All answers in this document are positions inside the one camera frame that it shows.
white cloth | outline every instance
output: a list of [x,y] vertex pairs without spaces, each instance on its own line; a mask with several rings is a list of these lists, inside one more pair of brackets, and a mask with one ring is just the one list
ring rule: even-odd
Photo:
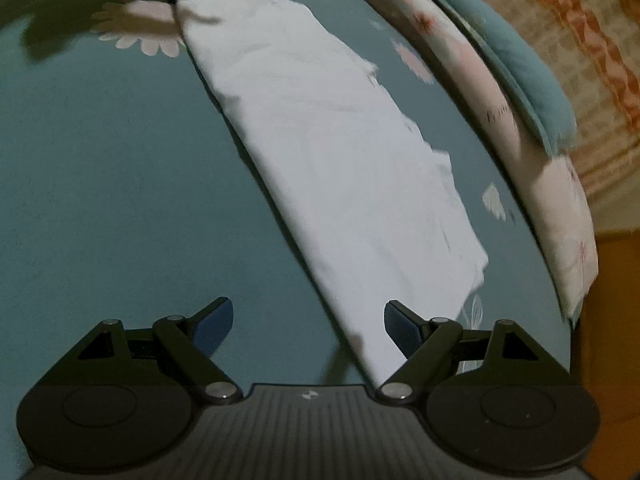
[[194,59],[376,384],[404,357],[399,300],[456,318],[488,263],[434,152],[376,67],[289,0],[178,0]]

folded blanket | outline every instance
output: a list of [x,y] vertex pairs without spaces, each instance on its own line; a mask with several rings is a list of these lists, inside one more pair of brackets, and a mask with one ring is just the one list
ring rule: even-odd
[[435,56],[455,83],[511,177],[535,228],[562,312],[574,319],[598,273],[598,257],[591,213],[571,160],[548,159],[481,57],[431,0],[368,1],[402,32],[407,23],[416,48]]
[[488,263],[448,155],[305,6],[178,0],[176,15],[320,292],[382,383],[404,362],[385,333],[386,302],[456,318]]

teal cushion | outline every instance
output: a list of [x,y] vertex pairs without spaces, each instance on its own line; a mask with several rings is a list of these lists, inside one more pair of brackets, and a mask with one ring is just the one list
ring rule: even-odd
[[575,147],[574,110],[560,83],[540,56],[482,0],[433,0],[456,23],[524,118],[525,124],[557,156]]

orange surface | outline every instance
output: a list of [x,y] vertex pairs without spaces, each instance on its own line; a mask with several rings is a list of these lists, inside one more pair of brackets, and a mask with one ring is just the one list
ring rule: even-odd
[[580,319],[580,376],[602,425],[585,464],[598,480],[640,472],[640,232],[600,237]]

teal bed sheet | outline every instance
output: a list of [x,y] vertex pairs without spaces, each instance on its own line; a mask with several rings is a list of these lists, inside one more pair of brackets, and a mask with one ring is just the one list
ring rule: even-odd
[[[452,99],[363,0],[295,1],[374,62],[425,140],[449,152],[489,255],[460,321],[514,319],[568,367],[570,327],[534,235]],[[92,32],[121,20],[122,4],[0,0],[0,478],[30,465],[20,398],[104,318],[146,327],[228,296],[235,325],[214,359],[244,389],[362,380],[171,25],[139,16]],[[503,218],[482,202],[491,185]]]

